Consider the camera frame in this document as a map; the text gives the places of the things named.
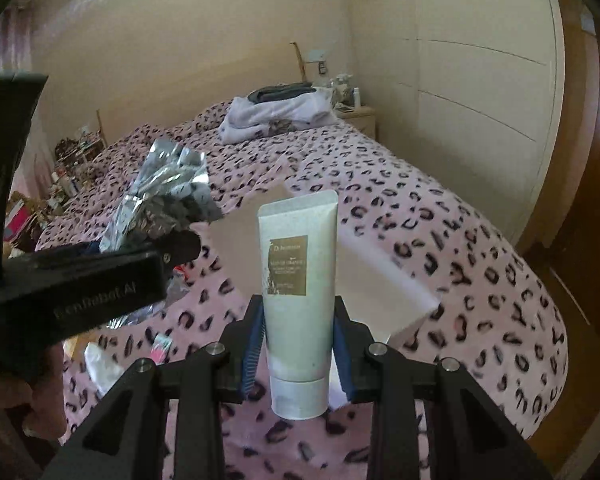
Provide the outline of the person's left hand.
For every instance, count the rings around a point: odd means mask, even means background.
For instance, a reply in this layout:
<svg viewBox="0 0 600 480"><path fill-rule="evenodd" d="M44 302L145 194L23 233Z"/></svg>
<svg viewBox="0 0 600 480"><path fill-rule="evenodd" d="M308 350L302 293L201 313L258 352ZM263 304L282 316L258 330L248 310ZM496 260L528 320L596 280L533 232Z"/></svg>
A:
<svg viewBox="0 0 600 480"><path fill-rule="evenodd" d="M46 350L46 371L33 385L22 379L0 376L0 411L27 405L22 420L25 434L44 440L57 440L66 431L64 349L55 344Z"/></svg>

